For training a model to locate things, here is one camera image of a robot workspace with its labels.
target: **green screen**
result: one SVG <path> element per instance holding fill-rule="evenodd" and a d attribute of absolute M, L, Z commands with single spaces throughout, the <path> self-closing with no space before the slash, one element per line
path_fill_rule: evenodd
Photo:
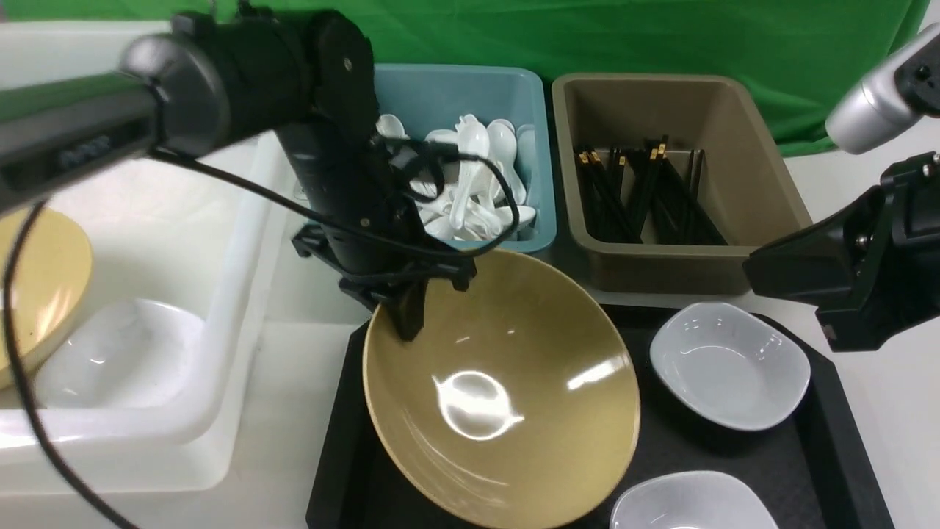
<path fill-rule="evenodd" d="M 202 0 L 0 0 L 12 20 L 166 19 Z M 831 147 L 823 123 L 917 32 L 929 0 L 271 0 L 340 8 L 382 62 L 568 72 L 710 73 L 744 83 L 785 154 Z M 223 18 L 235 0 L 222 0 Z"/>

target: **white table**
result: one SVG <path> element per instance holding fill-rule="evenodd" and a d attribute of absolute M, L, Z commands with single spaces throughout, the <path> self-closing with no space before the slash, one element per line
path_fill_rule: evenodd
<path fill-rule="evenodd" d="M 928 21 L 940 21 L 936 4 Z M 892 162 L 938 146 L 940 120 L 923 121 L 862 156 L 827 153 L 787 165 L 818 221 L 876 184 Z M 582 277 L 583 263 L 564 226 L 558 244 L 571 258 L 563 269 Z M 142 528 L 306 529 L 306 503 L 346 339 L 368 314 L 338 292 L 332 270 L 294 257 L 287 234 L 278 266 L 228 477 L 204 492 L 108 498 Z M 649 306 L 700 299 L 593 294 L 604 303 Z M 878 352 L 832 354 L 812 307 L 753 295 L 731 301 L 773 317 L 836 363 L 896 527 L 934 529 L 940 520 L 940 320 L 893 338 Z M 109 527 L 74 496 L 0 500 L 0 525 Z"/>

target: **black cable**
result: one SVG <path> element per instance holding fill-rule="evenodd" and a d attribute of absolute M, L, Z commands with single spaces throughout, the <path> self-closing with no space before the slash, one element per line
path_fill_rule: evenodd
<path fill-rule="evenodd" d="M 454 253 L 452 251 L 441 251 L 437 249 L 417 247 L 417 246 L 402 243 L 400 241 L 396 241 L 395 239 L 384 237 L 375 232 L 370 232 L 369 230 L 362 229 L 358 226 L 347 226 L 343 224 L 338 224 L 334 220 L 326 216 L 322 216 L 311 209 L 307 209 L 304 206 L 298 204 L 297 202 L 291 199 L 288 199 L 287 197 L 283 197 L 275 193 L 271 189 L 264 187 L 263 185 L 255 184 L 254 182 L 251 182 L 250 180 L 244 179 L 240 176 L 236 176 L 230 172 L 223 171 L 219 168 L 207 166 L 191 158 L 185 158 L 185 157 L 178 156 L 176 154 L 169 153 L 169 152 L 152 152 L 150 154 L 150 157 L 153 158 L 154 160 L 165 162 L 167 164 L 171 164 L 171 165 L 181 167 L 181 168 L 198 171 L 203 174 L 212 176 L 212 178 L 216 178 L 223 182 L 236 185 L 240 187 L 241 189 L 250 191 L 252 193 L 255 193 L 256 195 L 260 195 L 264 197 L 265 199 L 268 199 L 280 206 L 283 206 L 298 215 L 305 216 L 306 218 L 309 218 L 310 220 L 313 220 L 314 222 L 318 222 L 321 225 L 326 226 L 327 228 L 333 228 L 340 232 L 344 232 L 349 236 L 358 237 L 360 239 L 373 242 L 377 245 L 384 246 L 386 248 L 393 249 L 395 251 L 399 251 L 401 253 L 404 253 L 412 257 L 419 258 L 419 259 L 442 259 L 442 258 L 453 259 L 454 257 L 464 257 L 467 259 L 472 259 L 474 257 L 479 257 L 480 255 L 483 255 L 484 253 L 487 253 L 490 250 L 499 246 L 503 241 L 508 239 L 509 236 L 512 235 L 512 233 L 515 232 L 516 229 L 519 227 L 519 207 L 516 204 L 515 200 L 512 198 L 512 191 L 509 188 L 509 184 L 506 182 L 506 177 L 503 176 L 503 173 L 499 170 L 496 164 L 494 164 L 493 162 L 491 162 L 490 160 L 482 156 L 477 156 L 475 154 L 457 153 L 455 157 L 453 158 L 453 160 L 465 161 L 465 162 L 480 162 L 482 164 L 485 164 L 486 167 L 490 171 L 493 172 L 493 176 L 496 177 L 496 180 L 499 182 L 499 186 L 503 189 L 503 192 L 506 194 L 506 200 L 509 203 L 509 209 L 512 212 L 512 222 L 504 231 L 502 231 L 492 241 L 488 242 L 487 244 L 479 248 L 463 251 L 461 253 Z"/>
<path fill-rule="evenodd" d="M 69 463 L 55 450 L 52 442 L 49 441 L 49 435 L 46 433 L 42 420 L 39 418 L 39 410 L 36 406 L 36 396 L 29 385 L 29 376 L 23 368 L 23 362 L 20 361 L 20 348 L 16 339 L 16 326 L 13 325 L 13 281 L 16 279 L 16 266 L 20 260 L 20 254 L 23 253 L 23 246 L 26 242 L 26 236 L 36 223 L 36 219 L 42 212 L 46 201 L 37 202 L 30 208 L 26 219 L 20 226 L 20 231 L 13 240 L 13 246 L 9 250 L 7 265 L 3 273 L 3 332 L 4 345 L 7 349 L 7 359 L 9 360 L 9 369 L 13 374 L 13 385 L 16 387 L 16 393 L 23 402 L 23 411 L 29 420 L 29 427 L 33 429 L 33 435 L 42 449 L 42 453 L 52 464 L 55 471 L 62 476 L 75 492 L 82 497 L 89 505 L 95 508 L 102 516 L 112 522 L 119 529 L 138 529 L 136 525 L 120 515 L 113 507 L 106 503 L 98 494 L 96 494 L 83 480 L 78 477 Z"/>
<path fill-rule="evenodd" d="M 276 204 L 284 206 L 294 213 L 298 213 L 315 222 L 319 222 L 323 226 L 343 231 L 351 236 L 361 237 L 365 240 L 401 251 L 402 253 L 407 253 L 415 257 L 423 258 L 453 258 L 455 255 L 452 252 L 438 251 L 403 244 L 399 241 L 382 237 L 375 233 L 361 230 L 356 227 L 336 224 L 332 220 L 323 217 L 316 212 L 307 209 L 290 199 L 287 199 L 286 197 L 282 197 L 281 195 L 278 195 L 266 187 L 255 184 L 254 182 L 225 172 L 221 169 L 206 166 L 195 160 L 182 158 L 165 152 L 155 152 L 152 157 L 156 160 L 160 160 L 182 168 L 196 170 L 198 172 L 212 176 L 213 178 L 222 180 L 223 182 L 236 185 L 246 191 L 250 191 Z M 506 198 L 509 202 L 509 209 L 512 211 L 512 223 L 493 241 L 480 248 L 458 254 L 465 258 L 478 257 L 490 251 L 491 249 L 496 248 L 501 242 L 506 240 L 506 238 L 509 237 L 509 235 L 513 233 L 516 228 L 519 227 L 519 208 L 512 199 L 512 191 L 509 189 L 509 184 L 507 183 L 506 178 L 493 162 L 480 156 L 462 153 L 458 153 L 454 157 L 454 160 L 481 162 L 485 164 L 487 168 L 493 172 L 493 175 L 499 182 L 500 187 L 502 187 L 503 192 L 506 193 Z M 33 226 L 36 224 L 36 220 L 39 218 L 39 214 L 42 212 L 42 209 L 45 207 L 46 203 L 47 200 L 42 200 L 36 202 L 30 208 L 29 213 L 26 215 L 26 219 L 23 221 L 23 224 L 20 226 L 20 230 L 16 234 L 16 238 L 13 240 L 13 245 L 10 248 L 7 257 L 7 263 L 4 267 L 4 274 L 2 279 L 2 318 L 4 345 L 7 351 L 7 359 L 9 361 L 10 371 L 13 374 L 13 385 L 16 389 L 16 393 L 20 396 L 20 400 L 23 403 L 23 411 L 26 413 L 26 418 L 29 421 L 30 428 L 33 430 L 33 435 L 36 437 L 36 441 L 39 444 L 42 453 L 49 460 L 49 463 L 52 464 L 55 471 L 62 477 L 62 479 L 66 481 L 66 483 L 69 484 L 70 487 L 72 487 L 72 489 L 75 490 L 76 493 L 78 493 L 79 496 L 82 497 L 82 499 L 84 499 L 89 505 L 97 510 L 102 516 L 112 522 L 118 529 L 139 529 L 131 521 L 121 516 L 121 514 L 118 513 L 107 502 L 105 502 L 101 496 L 95 493 L 95 491 L 92 490 L 91 487 L 89 487 L 88 484 L 82 480 L 78 474 L 75 473 L 71 466 L 69 466 L 69 463 L 67 463 L 65 459 L 58 453 L 58 450 L 55 449 L 55 446 L 53 445 L 52 441 L 49 440 L 49 435 L 46 433 L 45 426 L 43 426 L 42 420 L 39 417 L 39 407 L 36 404 L 36 396 L 33 394 L 33 388 L 29 384 L 29 376 L 26 374 L 26 370 L 23 367 L 23 362 L 20 360 L 19 342 L 16 338 L 16 326 L 13 322 L 13 283 L 16 279 L 16 269 L 20 261 L 20 255 L 23 253 L 23 247 L 25 245 L 26 239 L 30 230 L 32 230 Z"/>

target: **large tan bowl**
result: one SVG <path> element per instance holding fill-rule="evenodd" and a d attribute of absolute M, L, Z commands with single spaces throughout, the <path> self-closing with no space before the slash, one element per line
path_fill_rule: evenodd
<path fill-rule="evenodd" d="M 561 272 L 505 251 L 477 267 L 466 293 L 431 282 L 411 343 L 376 311 L 368 411 L 402 473 L 451 514 L 557 527 L 610 495 L 633 457 L 634 368 L 601 307 Z"/>
<path fill-rule="evenodd" d="M 0 218 L 0 269 L 24 218 L 25 211 Z M 91 244 L 85 231 L 67 216 L 44 210 L 26 239 L 13 283 L 13 324 L 27 372 L 35 371 L 68 338 L 91 280 L 91 268 Z M 4 350 L 0 389 L 12 380 Z"/>

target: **blue plastic bin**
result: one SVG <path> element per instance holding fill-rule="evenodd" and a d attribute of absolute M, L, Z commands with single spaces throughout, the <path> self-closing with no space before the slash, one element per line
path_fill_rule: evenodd
<path fill-rule="evenodd" d="M 488 66 L 380 64 L 375 67 L 375 91 L 383 113 L 395 114 L 414 139 L 434 129 L 453 129 L 460 116 L 473 114 L 483 123 L 503 118 L 516 126 L 521 141 L 516 171 L 528 188 L 526 205 L 536 209 L 533 223 L 519 240 L 500 248 L 535 253 L 555 240 L 558 226 L 548 117 L 541 79 L 528 70 Z M 485 243 L 448 241 L 454 248 Z"/>

